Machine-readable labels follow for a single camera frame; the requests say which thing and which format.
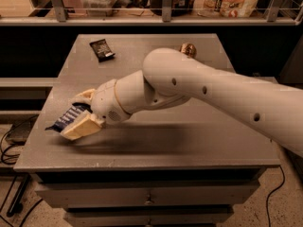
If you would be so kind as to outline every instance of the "floor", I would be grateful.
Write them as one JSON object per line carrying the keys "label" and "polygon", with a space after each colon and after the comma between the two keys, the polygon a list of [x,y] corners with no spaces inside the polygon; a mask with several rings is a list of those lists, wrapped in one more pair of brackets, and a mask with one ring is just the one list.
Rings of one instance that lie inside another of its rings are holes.
{"label": "floor", "polygon": [[[32,11],[28,0],[0,0],[0,14],[4,16],[27,16]],[[10,129],[11,125],[0,125],[0,138]],[[303,183],[299,179],[292,162],[284,149],[276,146],[277,154],[281,160],[281,166],[285,173],[285,183],[271,195],[268,201],[268,212],[272,227],[300,227],[303,226]],[[22,147],[15,148],[13,153],[20,153]],[[41,201],[30,212],[28,211],[40,197],[35,193],[36,183],[30,180],[26,192],[21,199],[23,209],[12,217],[7,216],[10,203],[17,191],[22,177],[18,177],[14,183],[8,198],[6,195],[12,186],[14,177],[4,172],[11,171],[13,166],[0,164],[0,226],[24,226],[24,227],[70,227],[63,220],[64,211],[53,209],[45,201]],[[259,178],[260,188],[244,203],[234,206],[235,214],[226,222],[217,224],[218,227],[259,227],[269,226],[266,200],[272,190],[283,182],[283,174],[280,168],[270,168]]]}

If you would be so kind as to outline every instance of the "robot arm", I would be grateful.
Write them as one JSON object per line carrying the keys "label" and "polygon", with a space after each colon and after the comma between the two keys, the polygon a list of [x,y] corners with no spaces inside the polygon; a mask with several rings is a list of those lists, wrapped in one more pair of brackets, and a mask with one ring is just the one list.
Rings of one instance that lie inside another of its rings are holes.
{"label": "robot arm", "polygon": [[153,50],[142,70],[100,85],[89,97],[93,113],[104,124],[195,97],[303,155],[303,91],[217,70],[177,50]]}

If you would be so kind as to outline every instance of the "desk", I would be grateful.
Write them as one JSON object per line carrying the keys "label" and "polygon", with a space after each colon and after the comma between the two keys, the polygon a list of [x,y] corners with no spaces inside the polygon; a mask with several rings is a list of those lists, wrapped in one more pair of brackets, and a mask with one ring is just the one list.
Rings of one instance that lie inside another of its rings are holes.
{"label": "desk", "polygon": [[[106,39],[115,58],[98,62],[90,42]],[[39,182],[38,195],[66,210],[73,226],[175,226],[224,221],[232,205],[279,166],[271,141],[192,98],[136,113],[116,126],[70,142],[45,131],[71,98],[141,69],[158,47],[195,44],[197,61],[233,70],[215,34],[79,35],[14,169]]]}

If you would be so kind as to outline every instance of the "black packet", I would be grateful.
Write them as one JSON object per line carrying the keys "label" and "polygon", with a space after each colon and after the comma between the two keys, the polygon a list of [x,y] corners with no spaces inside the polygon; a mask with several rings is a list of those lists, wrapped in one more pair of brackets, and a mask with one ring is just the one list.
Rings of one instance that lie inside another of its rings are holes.
{"label": "black packet", "polygon": [[85,110],[88,112],[92,112],[90,105],[85,103],[74,103],[69,110],[67,110],[63,116],[58,118],[56,122],[50,126],[45,128],[46,131],[53,130],[56,132],[63,131],[66,126],[70,125],[75,121],[75,119],[82,114]]}
{"label": "black packet", "polygon": [[102,40],[99,40],[96,42],[91,42],[89,44],[93,48],[96,56],[98,57],[99,62],[112,59],[115,55],[115,53],[108,46],[105,39],[102,39]]}

